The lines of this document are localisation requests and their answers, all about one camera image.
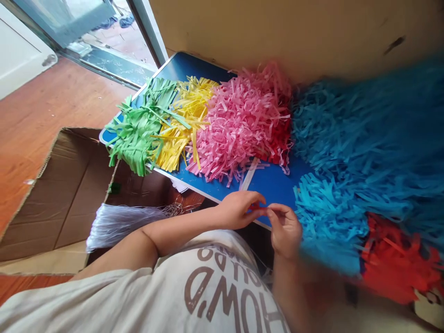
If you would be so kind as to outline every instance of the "child's hand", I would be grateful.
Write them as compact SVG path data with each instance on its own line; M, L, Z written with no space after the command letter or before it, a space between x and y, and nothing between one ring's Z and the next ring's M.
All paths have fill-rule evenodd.
M267 215L271 222L271 244L276 254L296 260L302 240L302 226L294 211L282 204L272 203Z
M248 208L251 204L261 202L266 204L262 194L253 191L238 191L228 194L222 202L215 207L215 216L218 229L241 229L253 222L261 215L265 215L265 210L254 210L250 213Z

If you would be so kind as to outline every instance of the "finger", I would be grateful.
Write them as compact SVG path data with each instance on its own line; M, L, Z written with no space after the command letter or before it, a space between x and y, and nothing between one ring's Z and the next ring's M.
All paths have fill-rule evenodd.
M279 221L278 216L272 209L267 209L267 216L271 223L271 228L273 232L279 233L283 226L281 222Z
M285 218L288 219L289 224L294 225L294 224L299 223L299 220L297 219L295 212L289 206L285 206L280 203L272 203L268 206L268 208L284 214Z
M264 196L256 191L248 191L248 198L251 200L250 204L256 201L260 201L264 205L267 204L267 201L265 200Z
M254 210L251 213L245 214L242 220L244 223L250 224L251 222L253 222L254 220L263 215L266 215L265 210Z

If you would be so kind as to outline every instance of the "blue table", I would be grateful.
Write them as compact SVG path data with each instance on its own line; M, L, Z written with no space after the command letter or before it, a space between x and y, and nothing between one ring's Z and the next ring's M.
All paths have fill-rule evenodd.
M235 74L229 73L227 70L213 65L209 62L196 58L184 52L174 54L168 61L154 74L154 77L162 77L169 80L187 81L187 76L204 77L216 82L226 82L233 78ZM139 98L145 90L143 86L133 97L132 105L140 106L142 100ZM112 140L116 134L110 133L105 129L100 133L100 141L107 143ZM297 186L302 175L312 172L310 166L304 161L294 156L290 158L290 175L286 176L281 167L271 164L265 169L256 170L251 180L248 190L258 191L264 195L267 203L280 203L295 208L294 186ZM231 192L239 190L239 183L233 179L230 188L227 188L227 180L223 182L212 181L207 183L205 178L195 176L185 170L185 162L180 162L179 171L168 173L164 170L155 168L157 172L165 176L184 183L187 187L204 195L205 197L221 202L222 199ZM256 221L263 227L270 229L271 225L268 218L261 217Z

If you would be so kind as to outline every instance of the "wooden floor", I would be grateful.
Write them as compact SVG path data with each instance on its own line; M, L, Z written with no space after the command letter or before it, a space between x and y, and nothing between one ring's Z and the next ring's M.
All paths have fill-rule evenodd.
M59 58L0 101L0 238L59 130L102 128L130 94L134 90Z
M12 295L24 290L50 287L67 282L73 277L65 275L0 275L0 306Z

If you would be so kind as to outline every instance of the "white t-shirt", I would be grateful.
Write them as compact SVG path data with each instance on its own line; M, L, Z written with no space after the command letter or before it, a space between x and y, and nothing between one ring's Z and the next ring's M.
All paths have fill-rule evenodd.
M0 332L290 333L236 233L204 233L160 261L18 293Z

